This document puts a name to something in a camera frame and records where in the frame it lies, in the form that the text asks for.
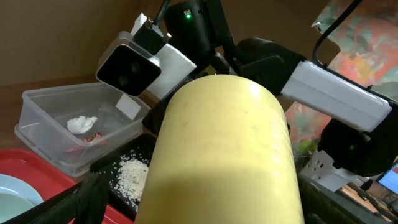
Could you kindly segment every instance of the rice grains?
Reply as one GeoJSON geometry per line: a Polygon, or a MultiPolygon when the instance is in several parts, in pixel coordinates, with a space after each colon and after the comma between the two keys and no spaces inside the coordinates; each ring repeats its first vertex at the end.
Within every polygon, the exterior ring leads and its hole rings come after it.
{"type": "Polygon", "coordinates": [[[115,186],[123,197],[132,203],[139,202],[144,190],[145,180],[148,174],[148,166],[137,159],[129,159],[125,156],[119,163],[121,166],[118,175],[118,184],[115,186]]]}

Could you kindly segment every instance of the clear plastic box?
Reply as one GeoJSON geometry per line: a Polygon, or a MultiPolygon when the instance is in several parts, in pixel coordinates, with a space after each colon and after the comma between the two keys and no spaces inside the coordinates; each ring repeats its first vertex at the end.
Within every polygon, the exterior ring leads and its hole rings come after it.
{"type": "Polygon", "coordinates": [[[95,160],[142,132],[142,119],[150,108],[130,96],[141,107],[132,120],[116,107],[122,95],[104,83],[25,91],[15,133],[52,165],[71,177],[79,177],[95,160]],[[85,134],[72,134],[67,121],[79,116],[96,116],[98,120],[85,134]],[[104,136],[82,141],[97,132],[104,136]]]}

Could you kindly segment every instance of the yellow foam roller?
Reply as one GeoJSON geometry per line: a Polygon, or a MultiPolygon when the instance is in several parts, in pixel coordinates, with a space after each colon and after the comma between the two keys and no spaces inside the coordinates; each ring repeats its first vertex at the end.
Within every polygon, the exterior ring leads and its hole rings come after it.
{"type": "Polygon", "coordinates": [[[245,78],[212,75],[171,99],[137,224],[304,223],[285,115],[245,78]]]}

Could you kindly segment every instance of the cardboard wall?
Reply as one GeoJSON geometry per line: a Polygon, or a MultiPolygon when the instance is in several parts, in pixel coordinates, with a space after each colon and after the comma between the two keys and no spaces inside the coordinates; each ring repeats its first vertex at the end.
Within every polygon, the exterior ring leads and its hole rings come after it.
{"type": "MultiPolygon", "coordinates": [[[[130,31],[140,12],[154,18],[161,2],[0,1],[0,85],[94,74],[99,57],[117,34],[130,31]]],[[[327,0],[299,2],[223,0],[236,42],[256,36],[309,54],[319,35],[310,25],[327,0]]],[[[319,55],[327,60],[339,51],[330,41],[322,48],[319,55]]]]}
{"type": "Polygon", "coordinates": [[[0,1],[0,85],[94,74],[141,0],[0,1]]]}

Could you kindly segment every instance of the white sticker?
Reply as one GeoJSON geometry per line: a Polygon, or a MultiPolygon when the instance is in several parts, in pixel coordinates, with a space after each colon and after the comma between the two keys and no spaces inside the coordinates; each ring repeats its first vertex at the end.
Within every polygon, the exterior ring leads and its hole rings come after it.
{"type": "Polygon", "coordinates": [[[126,94],[123,94],[123,96],[120,97],[116,107],[132,120],[137,116],[141,109],[141,106],[126,94]]]}

